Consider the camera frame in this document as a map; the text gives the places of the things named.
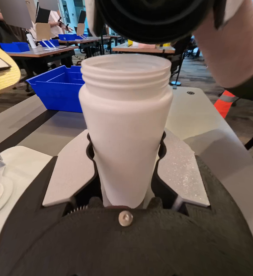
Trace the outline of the wooden display board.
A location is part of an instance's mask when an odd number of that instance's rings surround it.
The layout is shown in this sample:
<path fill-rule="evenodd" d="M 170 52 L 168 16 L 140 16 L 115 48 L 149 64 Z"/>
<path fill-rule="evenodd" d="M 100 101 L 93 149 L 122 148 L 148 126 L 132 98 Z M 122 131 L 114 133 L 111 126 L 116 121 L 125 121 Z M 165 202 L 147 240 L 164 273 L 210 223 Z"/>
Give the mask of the wooden display board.
<path fill-rule="evenodd" d="M 15 61 L 0 48 L 0 58 L 11 67 L 0 71 L 0 94 L 4 93 L 19 82 L 21 72 Z"/>

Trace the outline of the person's right forearm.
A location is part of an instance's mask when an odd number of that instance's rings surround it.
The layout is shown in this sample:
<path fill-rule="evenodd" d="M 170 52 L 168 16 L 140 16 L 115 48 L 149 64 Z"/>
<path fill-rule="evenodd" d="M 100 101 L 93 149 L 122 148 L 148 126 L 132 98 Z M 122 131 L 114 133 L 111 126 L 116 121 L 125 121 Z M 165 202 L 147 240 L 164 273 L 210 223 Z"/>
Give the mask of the person's right forearm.
<path fill-rule="evenodd" d="M 245 0 L 218 26 L 210 11 L 193 32 L 212 77 L 238 98 L 253 100 L 253 1 Z"/>

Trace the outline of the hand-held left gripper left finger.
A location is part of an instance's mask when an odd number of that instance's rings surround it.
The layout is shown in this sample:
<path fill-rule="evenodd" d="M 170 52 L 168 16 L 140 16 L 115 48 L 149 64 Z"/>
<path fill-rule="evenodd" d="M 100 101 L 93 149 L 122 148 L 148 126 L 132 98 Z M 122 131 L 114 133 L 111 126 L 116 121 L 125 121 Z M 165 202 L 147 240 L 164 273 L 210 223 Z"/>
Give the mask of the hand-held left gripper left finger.
<path fill-rule="evenodd" d="M 89 157 L 90 140 L 84 130 L 58 154 L 42 205 L 68 202 L 95 174 L 93 157 Z"/>

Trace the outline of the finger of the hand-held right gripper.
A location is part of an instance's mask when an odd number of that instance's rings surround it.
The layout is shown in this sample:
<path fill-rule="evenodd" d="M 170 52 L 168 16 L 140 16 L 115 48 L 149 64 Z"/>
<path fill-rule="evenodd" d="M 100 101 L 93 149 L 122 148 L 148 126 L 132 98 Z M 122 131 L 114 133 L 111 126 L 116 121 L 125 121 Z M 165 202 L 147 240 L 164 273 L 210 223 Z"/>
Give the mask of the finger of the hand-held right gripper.
<path fill-rule="evenodd" d="M 96 0 L 85 0 L 85 7 L 89 31 L 94 37 L 100 37 L 105 23 L 97 8 Z"/>
<path fill-rule="evenodd" d="M 214 27 L 221 29 L 236 14 L 244 0 L 215 0 L 213 5 Z"/>

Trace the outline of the wooden top desk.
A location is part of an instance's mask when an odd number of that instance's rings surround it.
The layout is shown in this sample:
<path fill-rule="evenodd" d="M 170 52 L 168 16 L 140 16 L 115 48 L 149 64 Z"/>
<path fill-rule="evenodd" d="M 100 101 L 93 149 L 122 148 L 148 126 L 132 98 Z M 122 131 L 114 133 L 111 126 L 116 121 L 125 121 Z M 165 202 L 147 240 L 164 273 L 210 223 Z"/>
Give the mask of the wooden top desk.
<path fill-rule="evenodd" d="M 152 54 L 174 54 L 175 48 L 171 46 L 155 47 L 155 48 L 139 48 L 139 45 L 128 45 L 123 43 L 121 45 L 112 47 L 112 52 L 129 52 L 129 53 L 152 53 Z"/>
<path fill-rule="evenodd" d="M 63 60 L 67 68 L 70 68 L 72 63 L 72 56 L 75 55 L 75 49 L 78 49 L 77 46 L 58 46 L 56 48 L 45 48 L 38 46 L 36 49 L 30 49 L 25 52 L 8 52 L 6 53 L 11 56 L 15 61 L 19 61 L 20 68 L 28 70 L 28 65 L 26 64 L 27 60 L 39 59 L 43 63 L 50 63 L 56 60 Z"/>

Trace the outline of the orange traffic cone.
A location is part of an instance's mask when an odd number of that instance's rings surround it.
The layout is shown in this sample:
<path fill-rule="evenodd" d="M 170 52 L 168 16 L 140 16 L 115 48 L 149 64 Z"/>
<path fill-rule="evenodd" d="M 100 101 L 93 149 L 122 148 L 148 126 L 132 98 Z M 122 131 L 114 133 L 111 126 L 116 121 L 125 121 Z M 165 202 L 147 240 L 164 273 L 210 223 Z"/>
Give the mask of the orange traffic cone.
<path fill-rule="evenodd" d="M 214 107 L 219 112 L 219 114 L 225 119 L 232 104 L 236 102 L 239 98 L 233 95 L 231 92 L 225 90 L 214 103 Z"/>

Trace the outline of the small blue plastic bin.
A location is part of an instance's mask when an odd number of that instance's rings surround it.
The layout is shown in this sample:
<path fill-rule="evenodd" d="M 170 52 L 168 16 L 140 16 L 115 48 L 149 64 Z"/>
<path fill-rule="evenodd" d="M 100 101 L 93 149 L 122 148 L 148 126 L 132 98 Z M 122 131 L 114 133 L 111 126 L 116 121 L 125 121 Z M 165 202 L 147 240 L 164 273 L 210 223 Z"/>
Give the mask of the small blue plastic bin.
<path fill-rule="evenodd" d="M 0 47 L 5 52 L 11 53 L 22 53 L 30 50 L 28 43 L 25 42 L 0 43 Z"/>
<path fill-rule="evenodd" d="M 59 41 L 58 40 L 42 40 L 39 41 L 40 45 L 44 48 L 56 48 L 59 47 Z"/>
<path fill-rule="evenodd" d="M 61 41 L 76 41 L 76 40 L 86 40 L 87 35 L 77 35 L 77 34 L 59 34 L 59 40 Z"/>

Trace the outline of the white bottle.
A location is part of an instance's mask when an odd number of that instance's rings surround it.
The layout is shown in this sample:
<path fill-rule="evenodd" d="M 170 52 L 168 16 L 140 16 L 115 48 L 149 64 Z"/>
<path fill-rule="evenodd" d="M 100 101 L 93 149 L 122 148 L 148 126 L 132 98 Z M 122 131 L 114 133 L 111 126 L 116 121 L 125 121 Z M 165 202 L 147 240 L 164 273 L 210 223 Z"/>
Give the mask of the white bottle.
<path fill-rule="evenodd" d="M 173 100 L 171 62 L 111 54 L 81 63 L 80 105 L 101 184 L 111 205 L 144 200 Z"/>

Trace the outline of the black bottle lid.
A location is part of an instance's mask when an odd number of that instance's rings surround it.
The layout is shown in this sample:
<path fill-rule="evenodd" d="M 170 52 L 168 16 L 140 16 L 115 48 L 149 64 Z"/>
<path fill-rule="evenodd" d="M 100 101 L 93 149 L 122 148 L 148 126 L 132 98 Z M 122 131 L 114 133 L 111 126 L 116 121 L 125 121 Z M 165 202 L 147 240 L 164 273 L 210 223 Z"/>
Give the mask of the black bottle lid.
<path fill-rule="evenodd" d="M 161 44 L 192 34 L 213 8 L 211 0 L 97 0 L 96 11 L 119 35 Z"/>

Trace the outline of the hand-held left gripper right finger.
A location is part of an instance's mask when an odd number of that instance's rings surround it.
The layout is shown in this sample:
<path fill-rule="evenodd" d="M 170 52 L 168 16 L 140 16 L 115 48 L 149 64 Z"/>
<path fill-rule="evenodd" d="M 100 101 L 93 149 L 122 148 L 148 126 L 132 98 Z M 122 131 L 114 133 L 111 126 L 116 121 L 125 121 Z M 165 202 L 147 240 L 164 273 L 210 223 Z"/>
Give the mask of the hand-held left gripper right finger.
<path fill-rule="evenodd" d="M 184 203 L 210 206 L 194 151 L 169 129 L 164 129 L 157 156 L 152 192 L 163 209 L 180 210 Z"/>

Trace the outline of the black round base pole stand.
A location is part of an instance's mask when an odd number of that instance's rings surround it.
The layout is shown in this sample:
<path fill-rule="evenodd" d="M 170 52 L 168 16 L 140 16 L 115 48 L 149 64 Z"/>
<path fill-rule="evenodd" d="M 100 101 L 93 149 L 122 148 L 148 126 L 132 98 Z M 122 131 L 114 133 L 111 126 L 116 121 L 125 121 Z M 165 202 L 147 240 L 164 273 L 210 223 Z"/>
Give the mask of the black round base pole stand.
<path fill-rule="evenodd" d="M 180 75 L 181 65 L 179 65 L 171 74 L 170 86 L 181 86 L 181 82 L 178 81 Z"/>

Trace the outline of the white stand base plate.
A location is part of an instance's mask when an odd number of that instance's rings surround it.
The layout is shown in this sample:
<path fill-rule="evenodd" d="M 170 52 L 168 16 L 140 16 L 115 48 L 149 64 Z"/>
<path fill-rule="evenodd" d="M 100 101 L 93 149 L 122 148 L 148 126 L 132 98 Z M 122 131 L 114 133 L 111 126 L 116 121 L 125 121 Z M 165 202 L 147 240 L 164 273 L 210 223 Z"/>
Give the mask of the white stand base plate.
<path fill-rule="evenodd" d="M 0 155 L 6 164 L 2 175 L 4 194 L 0 198 L 1 232 L 16 202 L 52 157 L 24 146 L 11 147 Z"/>

